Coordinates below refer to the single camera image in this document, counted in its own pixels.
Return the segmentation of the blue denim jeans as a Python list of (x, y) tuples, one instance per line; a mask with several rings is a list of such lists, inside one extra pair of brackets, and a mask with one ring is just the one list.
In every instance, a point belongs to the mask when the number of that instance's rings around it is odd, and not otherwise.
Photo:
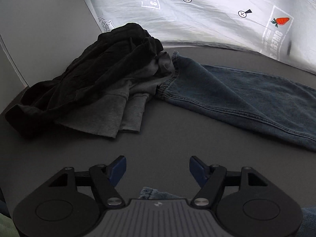
[(143, 131), (148, 186), (161, 196), (197, 190), (191, 155), (236, 169), (253, 166), (303, 207), (299, 236), (315, 236), (315, 77), (258, 58), (242, 66), (172, 56), (176, 74), (148, 106)]

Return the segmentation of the grey garment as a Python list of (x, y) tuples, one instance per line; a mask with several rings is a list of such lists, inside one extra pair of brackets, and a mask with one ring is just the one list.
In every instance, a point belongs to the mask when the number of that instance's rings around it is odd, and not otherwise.
[(71, 129), (115, 138), (118, 132), (140, 132), (147, 101), (174, 73), (170, 54), (160, 52), (148, 65), (119, 80), (93, 104), (61, 122)]

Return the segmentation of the green fabric chair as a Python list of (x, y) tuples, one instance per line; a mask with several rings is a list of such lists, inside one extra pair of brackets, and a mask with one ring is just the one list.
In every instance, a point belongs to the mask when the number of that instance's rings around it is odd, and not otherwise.
[(19, 237), (12, 219), (0, 214), (0, 237)]

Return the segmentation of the black garment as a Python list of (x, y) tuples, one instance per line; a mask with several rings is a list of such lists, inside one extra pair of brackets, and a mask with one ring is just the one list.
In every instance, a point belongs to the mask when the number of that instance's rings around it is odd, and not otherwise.
[(160, 40), (137, 23), (102, 33), (61, 75), (28, 88), (4, 117), (23, 137), (51, 133), (60, 122), (99, 100), (115, 82), (143, 69), (161, 51)]

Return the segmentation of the white printed carrot cloth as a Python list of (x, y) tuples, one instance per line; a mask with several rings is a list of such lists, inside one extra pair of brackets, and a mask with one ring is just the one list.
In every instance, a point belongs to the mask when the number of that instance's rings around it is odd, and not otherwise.
[(315, 73), (315, 0), (84, 0), (103, 32), (138, 23), (163, 43), (254, 51)]

